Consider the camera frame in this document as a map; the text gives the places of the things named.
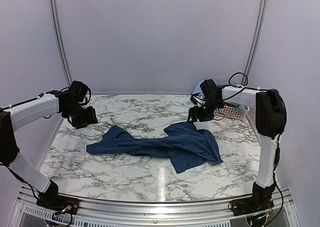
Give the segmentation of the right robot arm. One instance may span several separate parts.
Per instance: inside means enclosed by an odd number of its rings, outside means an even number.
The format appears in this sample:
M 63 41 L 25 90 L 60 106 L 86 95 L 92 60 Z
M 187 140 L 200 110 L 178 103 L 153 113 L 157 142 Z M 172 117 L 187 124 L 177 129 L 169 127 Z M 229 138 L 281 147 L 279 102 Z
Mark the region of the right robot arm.
M 252 88 L 245 85 L 218 86 L 206 79 L 194 88 L 190 100 L 188 120 L 206 122 L 214 112 L 226 104 L 248 107 L 255 114 L 253 130 L 260 144 L 258 174 L 252 187 L 252 196 L 241 201 L 252 211 L 267 204 L 277 186 L 275 173 L 280 159 L 280 138 L 287 123 L 287 111 L 276 89 Z

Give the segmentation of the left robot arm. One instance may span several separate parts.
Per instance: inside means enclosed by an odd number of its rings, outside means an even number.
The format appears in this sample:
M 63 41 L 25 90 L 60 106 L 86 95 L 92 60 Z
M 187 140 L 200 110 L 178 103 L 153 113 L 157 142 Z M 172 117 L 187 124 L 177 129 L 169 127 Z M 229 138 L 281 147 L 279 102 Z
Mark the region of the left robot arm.
M 38 205 L 58 210 L 65 202 L 58 185 L 37 166 L 50 137 L 45 132 L 51 128 L 41 130 L 36 121 L 61 115 L 75 129 L 97 124 L 96 111 L 89 105 L 91 96 L 92 91 L 85 83 L 74 80 L 61 90 L 43 92 L 0 109 L 0 164 L 20 182 L 38 191 Z

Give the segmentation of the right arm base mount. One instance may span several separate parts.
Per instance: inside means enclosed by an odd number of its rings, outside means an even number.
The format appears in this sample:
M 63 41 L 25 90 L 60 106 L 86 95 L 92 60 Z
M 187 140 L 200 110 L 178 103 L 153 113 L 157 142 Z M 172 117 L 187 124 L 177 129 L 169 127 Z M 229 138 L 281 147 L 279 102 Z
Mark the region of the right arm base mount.
M 264 200 L 257 200 L 254 197 L 243 197 L 233 199 L 228 204 L 228 209 L 233 212 L 234 216 L 248 215 L 256 212 L 270 210 L 274 207 L 272 197 Z

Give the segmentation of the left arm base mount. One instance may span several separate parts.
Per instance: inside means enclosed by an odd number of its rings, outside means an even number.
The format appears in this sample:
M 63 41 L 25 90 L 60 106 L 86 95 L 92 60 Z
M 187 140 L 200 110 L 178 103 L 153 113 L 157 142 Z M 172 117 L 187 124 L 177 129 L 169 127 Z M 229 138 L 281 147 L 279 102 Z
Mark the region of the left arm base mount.
M 50 210 L 54 210 L 56 214 L 72 214 L 78 212 L 80 200 L 78 198 L 60 195 L 58 193 L 39 193 L 36 204 Z

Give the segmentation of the pink plastic laundry basket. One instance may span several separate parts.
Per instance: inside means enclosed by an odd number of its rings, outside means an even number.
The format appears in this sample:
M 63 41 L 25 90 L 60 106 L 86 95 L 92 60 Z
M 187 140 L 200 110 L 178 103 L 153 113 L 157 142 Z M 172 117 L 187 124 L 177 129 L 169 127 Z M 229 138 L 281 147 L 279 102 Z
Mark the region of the pink plastic laundry basket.
M 250 111 L 250 108 L 245 105 L 225 105 L 223 108 L 216 109 L 213 114 L 222 118 L 229 118 L 234 120 L 243 120 Z

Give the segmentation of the dark blue t-shirt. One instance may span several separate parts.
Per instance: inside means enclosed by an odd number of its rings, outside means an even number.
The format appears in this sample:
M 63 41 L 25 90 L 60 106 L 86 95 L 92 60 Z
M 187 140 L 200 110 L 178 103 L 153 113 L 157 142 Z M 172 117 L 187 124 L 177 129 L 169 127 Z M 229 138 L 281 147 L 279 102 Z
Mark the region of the dark blue t-shirt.
M 197 129 L 192 122 L 178 122 L 164 129 L 166 137 L 135 138 L 125 129 L 114 125 L 102 140 L 86 146 L 91 155 L 128 154 L 169 159 L 177 174 L 202 165 L 223 162 L 218 143 L 207 129 Z

